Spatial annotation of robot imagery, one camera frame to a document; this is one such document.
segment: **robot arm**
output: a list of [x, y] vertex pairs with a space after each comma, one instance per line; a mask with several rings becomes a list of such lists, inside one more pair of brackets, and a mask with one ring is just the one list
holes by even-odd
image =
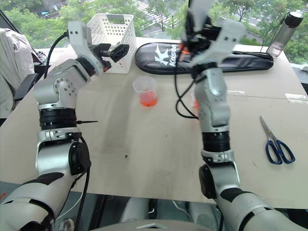
[[201, 154], [205, 165], [199, 170], [201, 190], [207, 198], [216, 201], [226, 222], [234, 231], [306, 230], [288, 220], [254, 193], [240, 189], [239, 175], [229, 142], [227, 86], [217, 64], [232, 52], [244, 35], [245, 27], [229, 19], [223, 20], [220, 28], [212, 26], [210, 19], [206, 17], [211, 1], [205, 2], [192, 2], [183, 41], [193, 56], [192, 77], [196, 83], [195, 96], [199, 105], [198, 116], [203, 137]]
[[108, 51], [110, 44], [91, 45], [90, 29], [80, 22], [70, 22], [68, 32], [78, 58], [58, 65], [34, 86], [41, 126], [36, 152], [39, 177], [23, 183], [1, 203], [0, 230], [52, 230], [76, 178], [91, 166], [88, 147], [79, 141], [77, 92], [92, 75], [111, 67], [102, 56], [116, 62], [129, 46]]

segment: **window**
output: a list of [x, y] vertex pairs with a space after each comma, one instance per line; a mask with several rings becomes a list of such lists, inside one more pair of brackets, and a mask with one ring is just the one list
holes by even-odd
[[[180, 39], [188, 0], [11, 0], [1, 1], [14, 25], [35, 49], [49, 48], [69, 21], [87, 23], [96, 13], [134, 15], [139, 37]], [[209, 14], [215, 24], [220, 17], [241, 21], [246, 45], [268, 46], [272, 32], [288, 11], [300, 11], [304, 20], [284, 49], [290, 62], [308, 62], [308, 0], [216, 0]], [[60, 42], [64, 47], [68, 40]]]

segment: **white cloth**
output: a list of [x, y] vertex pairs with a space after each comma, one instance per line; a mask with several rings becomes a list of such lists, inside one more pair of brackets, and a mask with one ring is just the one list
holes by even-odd
[[31, 46], [24, 35], [0, 28], [0, 118], [14, 109], [13, 92], [34, 73]]

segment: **water bottle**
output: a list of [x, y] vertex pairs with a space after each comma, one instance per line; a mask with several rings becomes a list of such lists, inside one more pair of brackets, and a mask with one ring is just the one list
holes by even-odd
[[278, 57], [302, 20], [303, 15], [301, 13], [289, 12], [266, 53], [270, 54], [273, 58]]

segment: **tape strip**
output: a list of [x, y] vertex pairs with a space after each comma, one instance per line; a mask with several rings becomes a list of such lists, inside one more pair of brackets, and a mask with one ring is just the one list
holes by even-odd
[[288, 100], [308, 100], [306, 95], [296, 95], [285, 93], [285, 96]]
[[246, 93], [243, 90], [228, 90], [227, 91], [228, 95], [237, 95], [237, 96], [245, 96]]
[[308, 104], [308, 97], [306, 95], [296, 95], [285, 93], [287, 100], [291, 103], [306, 103]]

